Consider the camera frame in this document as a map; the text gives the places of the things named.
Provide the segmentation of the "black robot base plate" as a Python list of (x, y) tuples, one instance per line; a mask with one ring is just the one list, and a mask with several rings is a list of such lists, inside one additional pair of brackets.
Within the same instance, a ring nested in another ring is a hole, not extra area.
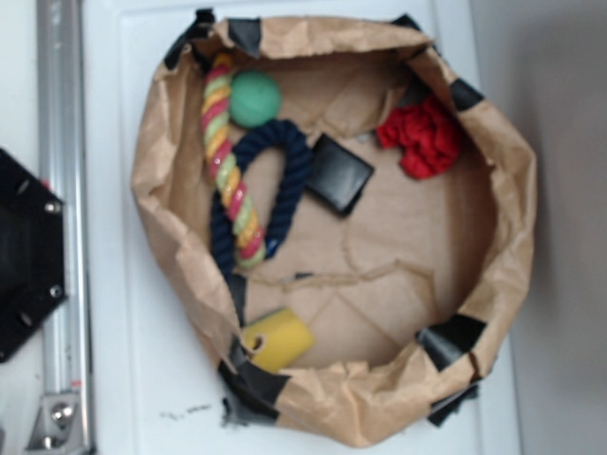
[(1, 152), (1, 361), (65, 300), (64, 204)]

